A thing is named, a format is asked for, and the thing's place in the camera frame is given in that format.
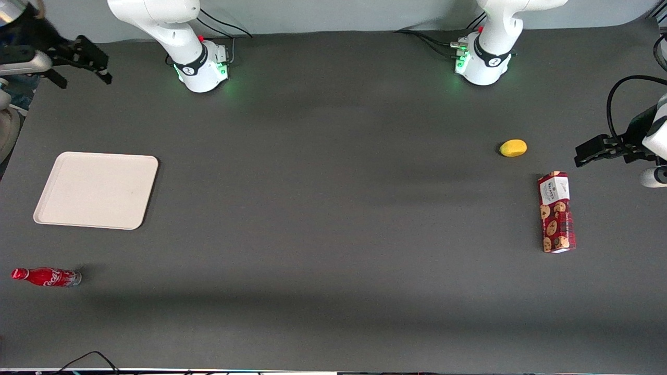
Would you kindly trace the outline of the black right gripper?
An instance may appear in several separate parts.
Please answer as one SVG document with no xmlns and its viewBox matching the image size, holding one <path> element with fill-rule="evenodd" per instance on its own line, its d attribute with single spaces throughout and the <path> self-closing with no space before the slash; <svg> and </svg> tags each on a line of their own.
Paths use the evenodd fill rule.
<svg viewBox="0 0 667 375">
<path fill-rule="evenodd" d="M 35 15 L 2 15 L 2 67 L 74 66 L 76 63 L 109 85 L 109 57 L 85 35 L 75 39 L 75 62 L 71 41 L 63 38 L 46 19 Z M 66 89 L 67 79 L 55 69 L 41 72 L 57 87 Z"/>
</svg>

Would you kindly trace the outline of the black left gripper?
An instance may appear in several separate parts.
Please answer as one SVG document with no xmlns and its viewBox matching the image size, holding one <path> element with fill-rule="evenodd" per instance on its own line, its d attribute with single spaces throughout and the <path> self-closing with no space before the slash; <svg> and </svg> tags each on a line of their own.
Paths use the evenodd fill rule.
<svg viewBox="0 0 667 375">
<path fill-rule="evenodd" d="M 653 105 L 629 122 L 626 132 L 621 135 L 626 151 L 622 149 L 615 138 L 606 134 L 596 135 L 575 147 L 575 166 L 581 168 L 593 161 L 615 159 L 622 156 L 625 163 L 632 163 L 636 160 L 658 163 L 657 155 L 643 146 L 643 139 L 648 134 L 656 113 L 657 105 Z"/>
</svg>

